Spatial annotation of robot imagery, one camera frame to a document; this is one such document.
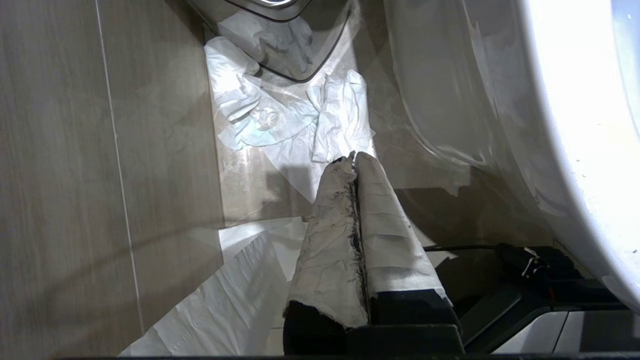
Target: wall tile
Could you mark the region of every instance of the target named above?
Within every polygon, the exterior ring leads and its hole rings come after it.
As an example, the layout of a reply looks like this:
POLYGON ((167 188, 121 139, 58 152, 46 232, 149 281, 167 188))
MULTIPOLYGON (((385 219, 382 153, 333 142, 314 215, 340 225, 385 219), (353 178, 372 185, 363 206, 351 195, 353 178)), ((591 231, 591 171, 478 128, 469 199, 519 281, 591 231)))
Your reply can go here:
POLYGON ((99 1, 144 326, 222 264, 202 27, 177 1, 99 1))
POLYGON ((95 3, 0 24, 0 358, 116 355, 141 329, 95 3))

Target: metal trash can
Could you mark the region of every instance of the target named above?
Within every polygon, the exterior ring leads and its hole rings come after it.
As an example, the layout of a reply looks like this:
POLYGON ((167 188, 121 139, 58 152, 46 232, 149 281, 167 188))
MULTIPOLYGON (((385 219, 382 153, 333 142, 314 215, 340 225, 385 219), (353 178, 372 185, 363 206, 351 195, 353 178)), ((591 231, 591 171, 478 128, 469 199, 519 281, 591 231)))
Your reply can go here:
POLYGON ((269 70, 309 80, 329 57, 349 0, 189 0, 217 34, 269 70))

